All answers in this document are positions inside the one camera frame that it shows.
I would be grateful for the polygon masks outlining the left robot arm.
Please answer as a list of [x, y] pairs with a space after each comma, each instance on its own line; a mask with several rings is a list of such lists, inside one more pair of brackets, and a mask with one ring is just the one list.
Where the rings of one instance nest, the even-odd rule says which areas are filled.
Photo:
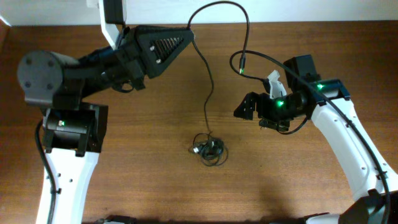
[[19, 62], [25, 102], [39, 108], [35, 143], [44, 165], [37, 223], [81, 223], [86, 193], [98, 163], [108, 107], [85, 98], [109, 88], [144, 89], [193, 41], [186, 27], [140, 25], [119, 31], [116, 45], [73, 58], [35, 50]]

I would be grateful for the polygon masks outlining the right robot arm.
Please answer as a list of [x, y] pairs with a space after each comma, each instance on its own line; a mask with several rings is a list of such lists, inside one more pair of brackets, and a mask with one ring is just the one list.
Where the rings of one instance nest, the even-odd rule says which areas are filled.
[[312, 121], [332, 148], [353, 194], [341, 214], [317, 213], [291, 223], [397, 223], [397, 173], [381, 156], [356, 114], [351, 95], [339, 79], [324, 80], [311, 55], [277, 63], [285, 70], [287, 94], [277, 71], [263, 79], [265, 93], [248, 93], [234, 116], [260, 119], [263, 128], [289, 135], [299, 116]]

